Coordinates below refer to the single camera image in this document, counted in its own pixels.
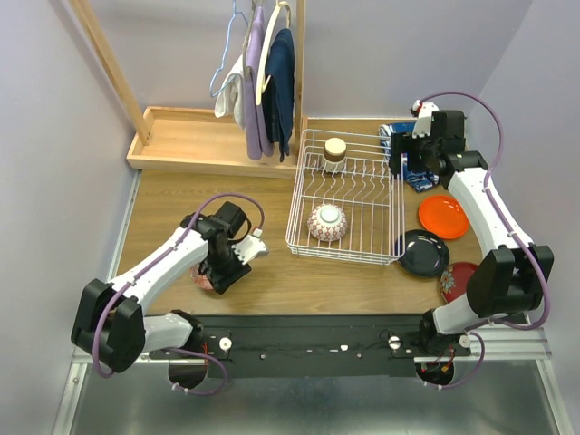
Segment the red white patterned bowl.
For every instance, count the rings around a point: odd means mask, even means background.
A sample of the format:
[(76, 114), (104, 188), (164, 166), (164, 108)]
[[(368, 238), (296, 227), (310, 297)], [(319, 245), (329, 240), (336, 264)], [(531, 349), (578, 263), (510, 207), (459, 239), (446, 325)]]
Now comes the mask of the red white patterned bowl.
[(341, 208), (334, 204), (322, 204), (309, 215), (307, 227), (312, 237), (333, 243), (345, 235), (348, 223)]

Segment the white wire dish rack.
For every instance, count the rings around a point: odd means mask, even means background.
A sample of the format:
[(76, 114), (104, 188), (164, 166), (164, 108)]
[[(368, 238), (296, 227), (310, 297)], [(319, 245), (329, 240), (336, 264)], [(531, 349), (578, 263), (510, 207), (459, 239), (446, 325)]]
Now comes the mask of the white wire dish rack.
[[(324, 172), (323, 148), (333, 137), (345, 141), (345, 167)], [(285, 241), (299, 256), (387, 266), (398, 261), (394, 243), (406, 231), (404, 180), (392, 175), (380, 136), (345, 131), (306, 129), (295, 176)], [(348, 223), (333, 243), (312, 237), (311, 212), (322, 204), (341, 208)]]

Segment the white metal cup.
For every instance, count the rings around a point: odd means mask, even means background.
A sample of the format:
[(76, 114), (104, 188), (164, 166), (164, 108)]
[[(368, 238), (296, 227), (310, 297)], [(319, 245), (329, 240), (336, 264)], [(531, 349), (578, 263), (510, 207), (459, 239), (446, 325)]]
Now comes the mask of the white metal cup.
[(323, 148), (323, 169), (327, 173), (343, 171), (346, 159), (346, 143), (344, 140), (333, 137), (328, 139)]

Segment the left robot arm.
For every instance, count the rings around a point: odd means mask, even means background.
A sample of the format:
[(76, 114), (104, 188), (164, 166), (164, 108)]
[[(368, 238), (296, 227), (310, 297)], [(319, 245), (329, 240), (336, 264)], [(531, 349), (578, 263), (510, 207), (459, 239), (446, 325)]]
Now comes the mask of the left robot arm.
[(196, 268), (219, 295), (251, 270), (267, 251), (246, 212), (226, 201), (217, 212), (185, 216), (171, 236), (129, 271), (108, 282), (95, 278), (82, 290), (71, 341), (92, 357), (103, 378), (130, 368), (144, 353), (200, 354), (203, 327), (173, 310), (149, 316), (152, 304), (181, 275)]

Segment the blue patterned bowl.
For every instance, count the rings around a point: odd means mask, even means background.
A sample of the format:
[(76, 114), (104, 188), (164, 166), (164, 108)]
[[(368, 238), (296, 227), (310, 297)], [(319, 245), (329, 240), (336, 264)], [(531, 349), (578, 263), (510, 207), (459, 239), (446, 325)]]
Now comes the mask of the blue patterned bowl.
[(194, 285), (198, 288), (209, 292), (214, 290), (213, 285), (208, 280), (208, 277), (199, 273), (199, 265), (194, 265), (190, 268), (190, 277)]

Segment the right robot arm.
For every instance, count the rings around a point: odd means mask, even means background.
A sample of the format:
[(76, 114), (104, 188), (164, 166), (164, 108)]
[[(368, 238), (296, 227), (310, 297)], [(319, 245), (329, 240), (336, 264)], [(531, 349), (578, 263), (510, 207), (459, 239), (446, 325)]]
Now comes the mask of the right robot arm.
[(520, 331), (537, 329), (551, 309), (547, 295), (554, 264), (551, 248), (534, 243), (522, 230), (495, 188), (492, 166), (480, 152), (467, 150), (462, 111), (444, 111), (430, 101), (419, 101), (411, 113), (412, 131), (391, 136), (391, 171), (400, 174), (401, 161), (406, 160), (409, 169), (437, 175), (462, 207), (483, 255), (465, 293), (422, 316), (416, 335), (419, 348), (435, 355), (484, 324), (509, 325), (511, 315), (541, 308), (537, 321), (515, 326)]

